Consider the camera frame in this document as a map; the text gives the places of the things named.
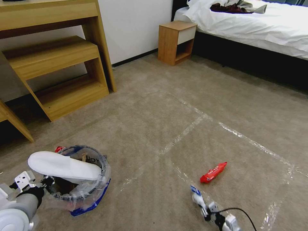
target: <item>desk drawer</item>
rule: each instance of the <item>desk drawer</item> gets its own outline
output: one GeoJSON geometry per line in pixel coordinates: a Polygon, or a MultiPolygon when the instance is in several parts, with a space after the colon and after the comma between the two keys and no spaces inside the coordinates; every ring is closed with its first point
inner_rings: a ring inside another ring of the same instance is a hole
{"type": "Polygon", "coordinates": [[[177,39],[177,44],[184,43],[188,40],[191,40],[195,37],[196,27],[187,28],[185,30],[179,31],[179,37],[177,39]]]}

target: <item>wooden nightstand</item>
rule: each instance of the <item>wooden nightstand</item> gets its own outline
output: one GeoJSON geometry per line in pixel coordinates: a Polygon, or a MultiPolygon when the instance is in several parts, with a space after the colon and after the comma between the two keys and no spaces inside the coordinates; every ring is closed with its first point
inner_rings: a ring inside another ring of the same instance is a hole
{"type": "Polygon", "coordinates": [[[173,21],[159,25],[158,59],[170,65],[189,58],[197,24],[173,21]]]}

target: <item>red wrapper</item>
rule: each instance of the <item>red wrapper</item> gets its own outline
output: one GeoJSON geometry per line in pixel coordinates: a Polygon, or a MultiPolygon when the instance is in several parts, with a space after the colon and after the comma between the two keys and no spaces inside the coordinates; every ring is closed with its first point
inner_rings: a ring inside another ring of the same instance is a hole
{"type": "Polygon", "coordinates": [[[213,180],[219,173],[221,173],[225,166],[227,165],[227,162],[219,163],[214,169],[210,169],[207,174],[201,176],[200,182],[201,183],[209,183],[211,180],[213,180]]]}
{"type": "Polygon", "coordinates": [[[65,147],[63,146],[58,146],[56,149],[55,149],[55,152],[59,152],[61,151],[62,149],[64,149],[65,147]]]}

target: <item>black cable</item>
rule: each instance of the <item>black cable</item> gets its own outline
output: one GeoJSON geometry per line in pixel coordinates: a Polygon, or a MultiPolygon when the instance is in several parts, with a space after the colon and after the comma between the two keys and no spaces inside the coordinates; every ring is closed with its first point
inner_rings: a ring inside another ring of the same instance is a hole
{"type": "Polygon", "coordinates": [[[221,211],[212,212],[212,213],[221,213],[221,212],[225,212],[225,211],[227,211],[227,210],[240,210],[240,211],[242,211],[243,213],[245,213],[245,215],[246,215],[246,216],[248,217],[248,219],[250,220],[250,222],[251,222],[251,224],[252,224],[254,230],[257,231],[257,229],[256,229],[256,227],[254,226],[254,223],[252,222],[250,216],[249,216],[244,210],[242,210],[242,209],[240,209],[240,208],[227,208],[227,209],[223,209],[223,210],[221,210],[221,211]]]}

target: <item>white bedsheet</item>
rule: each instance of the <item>white bedsheet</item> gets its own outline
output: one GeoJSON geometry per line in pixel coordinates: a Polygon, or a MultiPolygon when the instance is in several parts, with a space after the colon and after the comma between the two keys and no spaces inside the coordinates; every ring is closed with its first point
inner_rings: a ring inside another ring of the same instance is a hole
{"type": "Polygon", "coordinates": [[[308,7],[246,0],[265,14],[212,12],[210,6],[226,0],[191,0],[175,20],[192,21],[197,30],[222,38],[308,60],[308,7]]]}

